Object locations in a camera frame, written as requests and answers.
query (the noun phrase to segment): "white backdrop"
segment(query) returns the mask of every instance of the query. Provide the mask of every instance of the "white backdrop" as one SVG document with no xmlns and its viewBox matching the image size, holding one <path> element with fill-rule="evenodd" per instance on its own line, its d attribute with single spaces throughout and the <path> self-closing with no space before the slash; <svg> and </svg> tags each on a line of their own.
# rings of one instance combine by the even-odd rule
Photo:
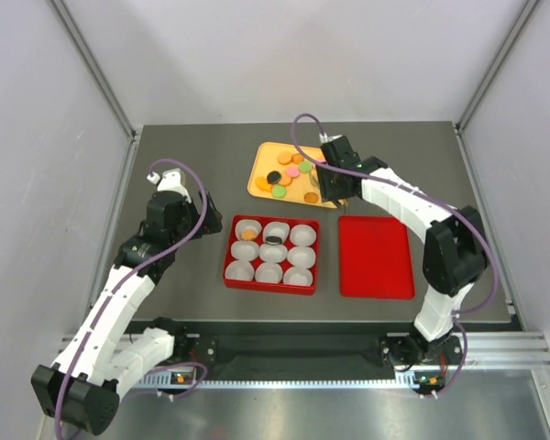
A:
<svg viewBox="0 0 550 440">
<path fill-rule="evenodd" d="M 550 345 L 550 0 L 467 129 L 522 317 Z"/>
<path fill-rule="evenodd" d="M 523 0 L 66 0 L 136 126 L 457 120 Z"/>
<path fill-rule="evenodd" d="M 47 2 L 0 1 L 0 439 L 35 437 L 30 377 L 82 321 L 126 148 Z"/>
</svg>

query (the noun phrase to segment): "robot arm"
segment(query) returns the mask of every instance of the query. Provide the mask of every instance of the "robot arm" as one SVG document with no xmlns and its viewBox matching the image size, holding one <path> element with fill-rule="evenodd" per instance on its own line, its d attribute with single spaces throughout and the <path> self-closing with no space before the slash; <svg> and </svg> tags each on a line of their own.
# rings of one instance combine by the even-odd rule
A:
<svg viewBox="0 0 550 440">
<path fill-rule="evenodd" d="M 377 158 L 361 160 L 344 136 L 322 141 L 322 152 L 329 165 L 397 183 L 395 187 L 317 168 L 324 201 L 338 202 L 357 196 L 393 215 L 422 240 L 423 275 L 428 288 L 422 310 L 413 321 L 406 349 L 411 364 L 434 358 L 452 333 L 453 313 L 460 309 L 467 293 L 488 266 L 483 249 L 446 209 L 413 195 L 419 193 L 419 189 L 402 180 L 386 163 Z M 467 206 L 459 213 L 483 234 L 476 209 Z M 403 358 L 399 350 L 393 347 L 390 356 Z"/>
<path fill-rule="evenodd" d="M 70 370 L 84 337 L 90 333 L 89 346 L 83 348 L 71 372 L 62 420 L 94 435 L 102 433 L 111 423 L 127 392 L 154 366 L 174 356 L 183 344 L 182 329 L 160 318 L 135 344 L 113 357 L 130 320 L 173 263 L 175 253 L 127 278 L 117 290 L 116 285 L 141 263 L 190 233 L 200 219 L 182 186 L 179 170 L 166 171 L 162 177 L 155 173 L 148 179 L 157 186 L 157 191 L 147 204 L 146 220 L 141 222 L 137 233 L 120 246 L 104 289 L 73 340 L 50 367 L 38 366 L 31 379 L 43 412 L 53 417 L 63 377 Z M 209 193 L 206 197 L 205 219 L 192 238 L 222 230 L 222 216 Z"/>
</svg>

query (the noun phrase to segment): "red tray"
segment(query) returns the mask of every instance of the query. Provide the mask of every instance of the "red tray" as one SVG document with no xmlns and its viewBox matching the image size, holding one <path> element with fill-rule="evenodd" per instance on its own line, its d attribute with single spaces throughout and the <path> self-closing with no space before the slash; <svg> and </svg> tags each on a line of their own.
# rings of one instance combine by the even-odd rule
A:
<svg viewBox="0 0 550 440">
<path fill-rule="evenodd" d="M 407 228 L 392 217 L 338 219 L 340 294 L 411 300 L 415 295 Z"/>
<path fill-rule="evenodd" d="M 311 286 L 288 286 L 279 282 L 277 284 L 270 282 L 258 282 L 258 281 L 241 281 L 241 280 L 227 280 L 225 277 L 226 268 L 230 263 L 232 263 L 235 258 L 230 254 L 230 247 L 232 244 L 237 241 L 237 234 L 235 232 L 235 227 L 239 220 L 248 219 L 248 220 L 257 220 L 260 225 L 264 228 L 270 222 L 284 222 L 290 226 L 290 229 L 297 225 L 308 225 L 313 228 L 316 233 L 315 243 L 313 243 L 310 248 L 315 251 L 315 264 L 310 269 L 310 272 L 313 275 L 313 283 Z M 257 239 L 255 240 L 260 246 L 263 244 L 263 231 L 261 230 L 258 234 Z M 287 237 L 285 243 L 283 243 L 287 249 L 293 248 L 293 244 Z M 230 226 L 230 235 L 228 236 L 228 246 L 226 247 L 226 255 L 224 258 L 224 266 L 222 267 L 222 279 L 226 287 L 231 289 L 246 289 L 248 291 L 262 291 L 262 292 L 277 292 L 277 293 L 294 293 L 297 295 L 313 295 L 315 292 L 315 285 L 318 280 L 318 248 L 320 245 L 320 224 L 315 220 L 305 220 L 302 218 L 286 218 L 286 217 L 266 217 L 262 215 L 235 215 L 232 217 L 232 225 Z M 263 261 L 260 258 L 256 258 L 251 261 L 253 268 L 256 270 L 258 266 Z M 283 273 L 285 270 L 289 269 L 292 264 L 286 259 L 280 263 Z"/>
</svg>

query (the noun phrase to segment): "white bowl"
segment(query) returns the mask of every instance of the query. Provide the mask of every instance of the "white bowl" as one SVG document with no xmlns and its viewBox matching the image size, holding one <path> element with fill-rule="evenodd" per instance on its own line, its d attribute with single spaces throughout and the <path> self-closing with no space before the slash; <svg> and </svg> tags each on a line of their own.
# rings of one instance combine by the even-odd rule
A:
<svg viewBox="0 0 550 440">
<path fill-rule="evenodd" d="M 255 270 L 248 261 L 235 260 L 228 265 L 225 271 L 225 278 L 229 280 L 251 281 Z"/>
<path fill-rule="evenodd" d="M 290 232 L 290 241 L 294 246 L 311 246 L 315 243 L 315 231 L 308 225 L 294 226 Z"/>
<path fill-rule="evenodd" d="M 284 245 L 260 245 L 258 255 L 268 263 L 281 263 L 287 257 L 287 248 Z"/>
<path fill-rule="evenodd" d="M 290 226 L 283 222 L 271 222 L 263 229 L 263 241 L 267 241 L 267 237 L 279 237 L 281 243 L 285 243 L 287 236 L 290 234 Z"/>
<path fill-rule="evenodd" d="M 289 268 L 283 275 L 283 284 L 290 286 L 311 286 L 314 282 L 314 275 L 308 269 Z"/>
<path fill-rule="evenodd" d="M 278 283 L 283 278 L 283 269 L 279 264 L 263 263 L 257 267 L 255 280 L 258 282 Z"/>
<path fill-rule="evenodd" d="M 259 256 L 259 245 L 254 241 L 235 241 L 230 247 L 230 253 L 240 261 L 252 261 Z"/>
<path fill-rule="evenodd" d="M 260 234 L 261 225 L 257 220 L 239 220 L 235 226 L 236 239 L 241 240 L 242 238 L 240 236 L 242 233 L 249 229 L 254 231 L 258 237 Z"/>
<path fill-rule="evenodd" d="M 287 260 L 293 266 L 309 269 L 315 264 L 315 252 L 311 247 L 293 247 L 287 253 Z"/>
</svg>

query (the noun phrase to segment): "yellow tray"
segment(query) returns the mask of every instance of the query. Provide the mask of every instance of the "yellow tray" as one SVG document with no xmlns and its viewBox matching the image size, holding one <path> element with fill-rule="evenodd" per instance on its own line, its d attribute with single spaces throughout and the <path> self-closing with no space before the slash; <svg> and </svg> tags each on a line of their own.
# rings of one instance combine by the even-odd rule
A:
<svg viewBox="0 0 550 440">
<path fill-rule="evenodd" d="M 322 150 L 314 147 L 302 147 L 303 151 L 309 154 L 314 159 L 320 159 L 323 157 Z M 279 144 L 277 142 L 265 142 L 258 147 L 257 156 L 255 157 L 255 163 L 253 169 L 250 172 L 248 178 L 247 189 L 250 195 L 255 197 L 261 197 L 263 199 L 278 200 L 282 202 L 293 202 L 295 204 L 307 204 L 308 206 L 321 206 L 323 208 L 336 208 L 332 202 L 322 203 L 322 194 L 320 194 L 320 188 L 313 185 L 313 180 L 310 180 L 309 172 L 302 172 L 298 177 L 293 179 L 291 184 L 286 187 L 287 194 L 285 197 L 278 199 L 273 197 L 270 192 L 262 191 L 255 180 L 257 177 L 267 178 L 267 174 L 271 171 L 278 171 L 281 174 L 285 172 L 285 169 L 289 166 L 294 166 L 293 163 L 288 165 L 281 165 L 277 161 L 277 156 L 283 151 L 289 151 L 291 154 L 297 153 L 295 147 L 291 144 Z M 303 199 L 303 195 L 306 193 L 318 194 L 317 203 L 307 203 Z"/>
</svg>

